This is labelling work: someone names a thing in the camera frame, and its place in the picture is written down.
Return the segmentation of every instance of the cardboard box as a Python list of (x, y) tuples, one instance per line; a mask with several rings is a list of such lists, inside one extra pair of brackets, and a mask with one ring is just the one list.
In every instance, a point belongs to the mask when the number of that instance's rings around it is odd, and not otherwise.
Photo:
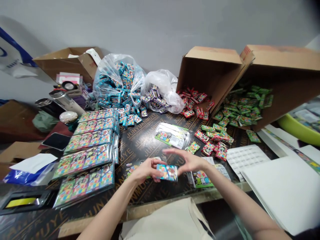
[[(85, 53), (90, 48), (93, 48), (101, 59), (104, 57), (98, 47), (71, 47), (34, 58), (33, 61), (54, 81), (60, 72), (68, 72), (79, 73), (85, 83), (93, 84), (97, 65), (91, 55)], [(79, 57), (68, 58), (69, 54)]]
[(40, 153), (38, 147), (41, 143), (14, 142), (0, 154), (0, 180), (11, 171), (9, 168), (24, 159)]
[(44, 139), (47, 133), (40, 132), (32, 123), (37, 114), (37, 109), (15, 100), (0, 106), (0, 143)]
[[(210, 110), (212, 113), (234, 86), (243, 68), (244, 64), (235, 50), (196, 46), (182, 58), (177, 91), (189, 86), (206, 93), (215, 102)], [(204, 102), (194, 108), (205, 109), (208, 104)]]
[(245, 67), (235, 82), (272, 88), (274, 95), (272, 106), (262, 110), (263, 119), (246, 128), (257, 132), (320, 94), (320, 53), (297, 47), (247, 45), (240, 57)]

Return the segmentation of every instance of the blue and white bag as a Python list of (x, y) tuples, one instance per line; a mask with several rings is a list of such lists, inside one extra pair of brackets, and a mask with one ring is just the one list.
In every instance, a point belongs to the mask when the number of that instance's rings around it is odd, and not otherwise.
[(37, 76), (32, 57), (0, 27), (0, 70), (15, 77)]

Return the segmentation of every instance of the open cardboard box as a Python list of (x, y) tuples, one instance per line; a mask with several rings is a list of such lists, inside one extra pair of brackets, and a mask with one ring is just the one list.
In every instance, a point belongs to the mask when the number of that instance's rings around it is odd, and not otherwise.
[[(182, 58), (177, 91), (188, 86), (206, 93), (215, 102), (212, 113), (234, 86), (244, 66), (235, 50), (196, 46)], [(194, 108), (199, 106), (205, 110), (208, 105), (209, 102), (203, 102)]]
[(0, 181), (11, 171), (9, 168), (24, 159), (40, 153), (38, 147), (41, 143), (14, 142), (0, 154)]
[[(98, 47), (70, 47), (34, 58), (33, 61), (54, 81), (60, 72), (68, 72), (79, 73), (85, 83), (93, 84), (97, 65), (91, 55), (85, 53), (90, 48), (93, 48), (101, 59), (104, 57)], [(69, 54), (78, 57), (68, 58)]]
[(272, 106), (262, 110), (263, 119), (244, 129), (251, 127), (257, 132), (320, 94), (320, 53), (297, 47), (247, 45), (240, 57), (245, 67), (231, 86), (239, 82), (272, 88), (274, 95)]

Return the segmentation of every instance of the black phone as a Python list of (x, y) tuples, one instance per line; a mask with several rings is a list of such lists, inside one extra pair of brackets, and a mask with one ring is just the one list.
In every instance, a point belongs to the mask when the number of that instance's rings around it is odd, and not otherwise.
[(50, 137), (48, 137), (42, 145), (58, 149), (63, 151), (66, 149), (71, 137), (66, 135), (62, 135), (60, 133), (52, 133)]

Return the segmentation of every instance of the thermos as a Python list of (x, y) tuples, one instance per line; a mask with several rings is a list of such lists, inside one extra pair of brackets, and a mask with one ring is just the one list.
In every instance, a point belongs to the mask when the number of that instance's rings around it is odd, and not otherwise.
[(65, 91), (54, 90), (50, 92), (49, 95), (67, 111), (75, 112), (78, 116), (81, 116), (86, 112), (72, 98), (70, 98)]
[(61, 113), (65, 112), (62, 107), (60, 107), (57, 103), (48, 98), (42, 98), (35, 102), (36, 106), (51, 116), (58, 118)]

